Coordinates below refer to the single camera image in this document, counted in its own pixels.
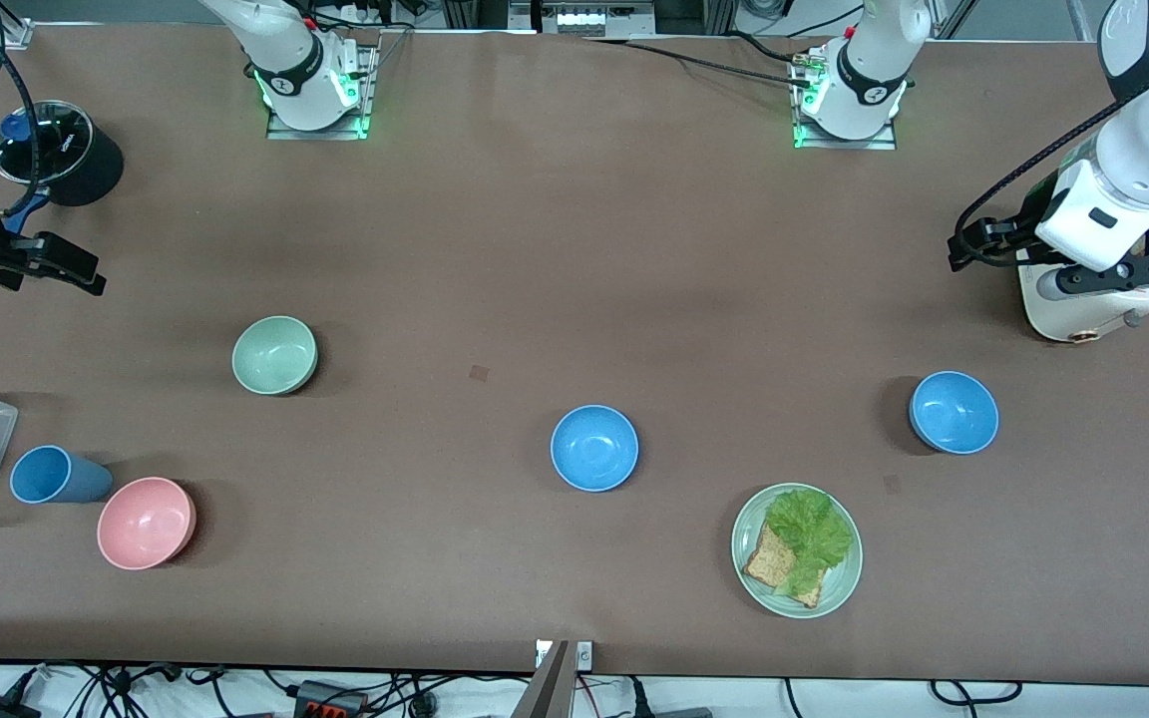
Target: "pink bowl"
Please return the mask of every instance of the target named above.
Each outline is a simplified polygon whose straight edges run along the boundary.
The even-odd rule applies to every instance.
[[[121,487],[100,512],[95,542],[118,569],[165,563],[193,536],[193,500],[171,479],[146,477]]]

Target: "bowl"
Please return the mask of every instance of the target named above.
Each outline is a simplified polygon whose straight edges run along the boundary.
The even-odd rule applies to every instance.
[[[609,406],[580,406],[556,423],[550,450],[553,466],[570,486],[610,491],[638,464],[638,431]]]
[[[177,482],[161,477],[121,487],[100,512],[95,541],[118,569],[140,571],[167,563],[193,536],[193,500]]]
[[[822,577],[822,593],[815,609],[807,609],[801,601],[794,601],[789,596],[774,595],[772,587],[743,573],[743,566],[747,566],[748,558],[751,558],[753,550],[756,550],[756,541],[761,536],[761,527],[765,525],[765,514],[770,509],[770,504],[774,503],[774,499],[778,499],[779,495],[801,489],[815,489],[827,495],[840,514],[840,518],[845,519],[845,525],[854,535],[854,541],[849,545],[849,554],[845,555],[841,563],[828,569]],[[788,618],[818,618],[841,608],[854,594],[854,589],[857,589],[858,577],[863,572],[863,540],[858,538],[858,527],[854,524],[849,511],[845,510],[835,496],[822,491],[820,487],[799,485],[797,482],[768,487],[743,504],[743,509],[738,512],[738,518],[734,518],[734,532],[730,538],[730,554],[734,558],[734,573],[738,576],[739,582],[743,584],[747,593],[763,608]]]
[[[961,372],[930,375],[911,394],[911,427],[948,454],[977,454],[1000,432],[1000,408],[981,381]]]
[[[254,394],[291,394],[309,381],[316,368],[314,332],[293,317],[265,317],[246,327],[233,345],[233,376]]]

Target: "container lid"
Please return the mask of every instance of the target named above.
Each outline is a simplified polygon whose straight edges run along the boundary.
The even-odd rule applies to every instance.
[[[86,157],[92,122],[84,110],[60,100],[34,102],[33,113],[38,118],[38,182],[47,184],[68,176]],[[20,108],[0,123],[0,173],[28,184],[30,162],[29,119]]]

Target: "green bowl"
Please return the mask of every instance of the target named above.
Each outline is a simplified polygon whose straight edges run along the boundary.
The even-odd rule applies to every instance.
[[[780,494],[810,489],[810,487],[827,494],[820,487],[791,482],[789,485],[768,487],[768,489],[754,495],[738,512],[738,518],[734,518],[734,534],[730,540],[730,553],[734,556],[734,572],[738,574],[739,582],[743,584],[747,593],[751,594],[753,599],[763,608],[788,618],[817,618],[839,609],[840,604],[848,601],[854,589],[858,587],[858,573],[863,572],[863,541],[858,538],[858,527],[854,525],[854,518],[835,500],[835,496],[827,494],[827,499],[831,499],[835,505],[840,518],[845,519],[845,525],[854,534],[854,542],[849,545],[849,554],[845,555],[845,559],[835,568],[828,569],[822,577],[822,595],[818,596],[816,609],[807,609],[801,601],[788,599],[788,596],[774,595],[774,589],[771,589],[770,586],[765,586],[756,578],[743,573],[747,559],[751,557],[753,550],[756,550],[756,540],[757,536],[761,536],[761,527],[765,525],[765,514],[770,509],[770,504],[774,503],[774,499],[778,499]]]
[[[246,391],[291,394],[318,368],[318,342],[303,322],[265,317],[246,327],[233,346],[233,376]]]

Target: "blue handle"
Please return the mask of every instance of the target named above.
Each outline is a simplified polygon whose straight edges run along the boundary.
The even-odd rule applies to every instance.
[[[49,200],[49,196],[47,196],[46,192],[39,192],[33,195],[32,199],[29,200],[29,203],[25,204],[24,208],[17,214],[3,218],[3,227],[11,233],[24,232],[24,222],[29,218],[29,215],[38,208],[45,208],[47,200]]]

